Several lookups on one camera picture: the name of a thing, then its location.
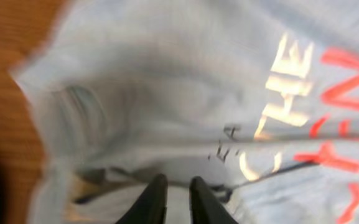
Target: fabric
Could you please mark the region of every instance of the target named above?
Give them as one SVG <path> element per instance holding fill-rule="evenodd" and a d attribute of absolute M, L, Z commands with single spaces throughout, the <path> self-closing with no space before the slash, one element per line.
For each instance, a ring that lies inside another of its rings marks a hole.
<path fill-rule="evenodd" d="M 196 175 L 239 223 L 359 223 L 359 1 L 77 0 L 13 77 L 50 157 L 29 223 L 114 222 L 161 172 L 167 223 Z"/>

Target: wooden table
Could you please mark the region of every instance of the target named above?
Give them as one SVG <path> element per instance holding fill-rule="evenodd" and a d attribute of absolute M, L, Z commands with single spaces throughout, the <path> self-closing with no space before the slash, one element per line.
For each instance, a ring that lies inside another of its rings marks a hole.
<path fill-rule="evenodd" d="M 42 44 L 63 0 L 0 0 L 0 169 L 7 224 L 24 224 L 41 172 L 42 145 L 8 69 Z"/>

